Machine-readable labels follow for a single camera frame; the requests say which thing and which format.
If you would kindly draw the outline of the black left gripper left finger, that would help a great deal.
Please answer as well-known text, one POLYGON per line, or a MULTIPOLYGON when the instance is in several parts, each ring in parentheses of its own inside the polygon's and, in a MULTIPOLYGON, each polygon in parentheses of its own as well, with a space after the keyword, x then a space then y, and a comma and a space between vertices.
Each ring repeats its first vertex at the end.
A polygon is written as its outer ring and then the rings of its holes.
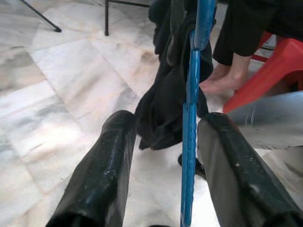
POLYGON ((120 110, 103 124, 76 166, 48 227, 121 227, 136 139, 133 113, 120 110))

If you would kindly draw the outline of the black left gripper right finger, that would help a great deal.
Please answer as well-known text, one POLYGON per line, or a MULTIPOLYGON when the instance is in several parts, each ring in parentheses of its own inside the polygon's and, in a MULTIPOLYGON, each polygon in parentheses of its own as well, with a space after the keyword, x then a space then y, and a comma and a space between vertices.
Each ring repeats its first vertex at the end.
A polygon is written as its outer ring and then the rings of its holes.
POLYGON ((222 227, 302 226, 302 211, 227 115, 207 114, 197 132, 199 157, 222 227))

